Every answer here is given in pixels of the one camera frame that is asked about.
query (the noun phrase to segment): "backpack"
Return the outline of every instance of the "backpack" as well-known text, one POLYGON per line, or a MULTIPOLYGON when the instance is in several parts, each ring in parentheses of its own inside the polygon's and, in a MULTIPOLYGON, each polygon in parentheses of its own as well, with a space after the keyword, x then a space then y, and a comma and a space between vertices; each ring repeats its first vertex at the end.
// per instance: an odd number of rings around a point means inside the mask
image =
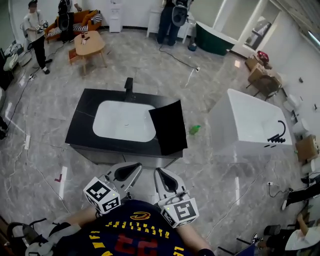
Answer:
POLYGON ((63 15, 68 13, 68 6, 70 5, 70 0, 61 0, 58 5, 58 14, 63 15))

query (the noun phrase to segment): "toilet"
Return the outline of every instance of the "toilet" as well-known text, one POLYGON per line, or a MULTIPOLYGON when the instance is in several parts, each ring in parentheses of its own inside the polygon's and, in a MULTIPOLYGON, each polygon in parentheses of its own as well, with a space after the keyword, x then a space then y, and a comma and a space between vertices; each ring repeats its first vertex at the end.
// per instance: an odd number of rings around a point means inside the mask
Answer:
POLYGON ((316 159, 312 159, 311 162, 308 162, 304 166, 302 166, 303 174, 312 174, 320 172, 320 157, 316 159))
POLYGON ((297 110, 302 103, 302 100, 299 98, 296 98, 292 94, 289 94, 288 97, 286 98, 286 101, 283 103, 283 106, 285 107, 286 110, 289 112, 292 112, 294 110, 297 110))
POLYGON ((295 135, 303 135, 307 132, 310 131, 309 125, 307 121, 303 118, 301 118, 300 121, 298 121, 294 126, 293 126, 293 133, 295 135))

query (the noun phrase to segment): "person's hand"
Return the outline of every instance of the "person's hand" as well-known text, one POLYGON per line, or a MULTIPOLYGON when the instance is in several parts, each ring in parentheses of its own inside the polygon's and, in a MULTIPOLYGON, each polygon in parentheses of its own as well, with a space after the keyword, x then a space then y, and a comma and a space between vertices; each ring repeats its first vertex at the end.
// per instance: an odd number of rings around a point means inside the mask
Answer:
POLYGON ((296 220, 297 220, 298 222, 303 222, 303 221, 304 221, 303 215, 302 215, 301 213, 299 213, 298 216, 296 217, 296 220))

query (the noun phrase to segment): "marble floor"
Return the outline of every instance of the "marble floor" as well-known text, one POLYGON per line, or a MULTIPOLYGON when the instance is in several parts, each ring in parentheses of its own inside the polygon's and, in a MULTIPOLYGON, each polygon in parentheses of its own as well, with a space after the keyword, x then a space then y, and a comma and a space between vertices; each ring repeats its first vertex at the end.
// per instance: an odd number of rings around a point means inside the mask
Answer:
MULTIPOLYGON (((295 222, 303 204, 281 211, 284 196, 271 198, 267 186, 267 182, 276 184, 271 188, 272 194, 279 189, 303 187, 293 148, 273 156, 218 157, 210 147, 207 115, 222 94, 228 88, 255 94, 254 88, 246 89, 249 72, 243 59, 232 53, 222 57, 199 48, 191 52, 181 42, 173 48, 163 47, 180 60, 200 67, 196 72, 159 52, 159 45, 154 38, 146 38, 146 31, 100 33, 106 42, 107 68, 99 56, 94 56, 87 62, 87 75, 83 76, 81 61, 69 65, 68 51, 73 45, 67 43, 53 55, 49 75, 38 71, 26 87, 37 66, 35 57, 16 71, 16 80, 7 90, 1 111, 7 122, 25 91, 8 137, 0 141, 0 215, 8 222, 30 223, 43 217, 54 220, 88 205, 82 189, 93 176, 105 174, 109 166, 95 165, 65 144, 72 116, 84 88, 124 91, 127 77, 133 77, 134 92, 181 99, 186 130, 202 126, 196 135, 187 136, 188 149, 169 169, 181 176, 196 198, 200 217, 194 227, 214 249, 222 246, 236 251, 242 246, 236 242, 237 237, 250 240, 254 232, 261 234, 267 225, 295 222), (23 149, 26 135, 31 135, 28 151, 23 149), (55 179, 62 167, 67 167, 65 206, 52 191, 59 190, 55 179)), ((61 45, 59 41, 46 44, 47 55, 61 45)), ((279 93, 269 102, 281 106, 283 100, 279 93)), ((151 202, 157 198, 152 170, 144 172, 132 192, 137 199, 151 202)))

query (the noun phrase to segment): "black tub faucet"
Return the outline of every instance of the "black tub faucet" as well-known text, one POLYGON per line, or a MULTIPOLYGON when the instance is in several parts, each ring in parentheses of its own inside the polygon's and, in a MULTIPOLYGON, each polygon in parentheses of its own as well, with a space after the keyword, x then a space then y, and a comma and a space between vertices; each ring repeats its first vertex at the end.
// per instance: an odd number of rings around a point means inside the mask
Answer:
POLYGON ((124 88, 125 88, 125 98, 124 101, 127 102, 133 93, 133 85, 134 85, 134 79, 132 77, 128 77, 126 79, 124 88))

